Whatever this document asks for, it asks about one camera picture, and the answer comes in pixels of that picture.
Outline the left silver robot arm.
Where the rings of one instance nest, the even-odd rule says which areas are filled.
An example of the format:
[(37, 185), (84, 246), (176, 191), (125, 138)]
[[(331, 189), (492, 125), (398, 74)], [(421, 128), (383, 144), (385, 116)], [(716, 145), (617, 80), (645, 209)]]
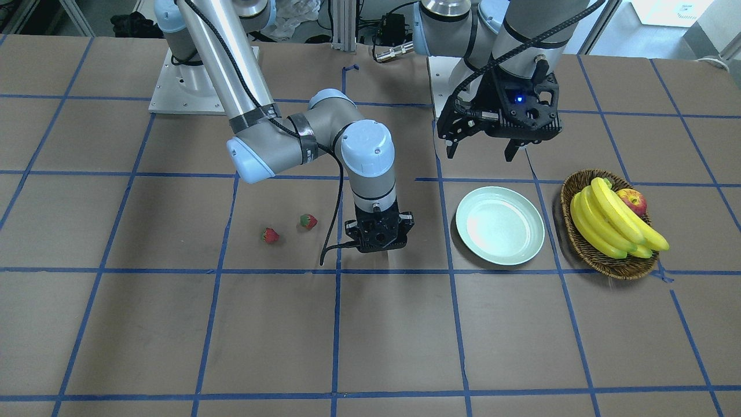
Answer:
[(416, 53), (458, 59), (437, 132), (453, 158), (475, 134), (508, 139), (505, 159), (559, 135), (554, 67), (577, 24), (601, 1), (420, 1)]

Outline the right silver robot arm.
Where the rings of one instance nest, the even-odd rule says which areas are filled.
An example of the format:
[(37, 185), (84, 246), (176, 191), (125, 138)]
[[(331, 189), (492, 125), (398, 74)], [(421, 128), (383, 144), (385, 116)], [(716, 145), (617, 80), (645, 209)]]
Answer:
[(349, 177), (355, 218), (343, 248), (379, 253), (403, 248), (413, 214), (399, 210), (396, 149), (387, 126), (365, 118), (335, 88), (316, 93), (307, 110), (283, 116), (254, 55), (249, 30), (274, 19), (273, 1), (156, 1), (171, 63), (203, 69), (228, 117), (230, 158), (244, 182), (256, 183), (328, 154)]

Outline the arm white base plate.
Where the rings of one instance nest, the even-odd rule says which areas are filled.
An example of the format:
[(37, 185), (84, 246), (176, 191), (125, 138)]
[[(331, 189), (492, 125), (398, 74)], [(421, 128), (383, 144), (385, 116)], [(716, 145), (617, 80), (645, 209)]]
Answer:
[(206, 67), (175, 65), (167, 51), (149, 111), (170, 115), (220, 115), (225, 111), (207, 75)]
[(430, 76), (431, 97), (434, 106), (434, 119), (439, 121), (447, 98), (453, 90), (467, 77), (474, 73), (463, 58), (452, 56), (429, 56), (428, 73)]

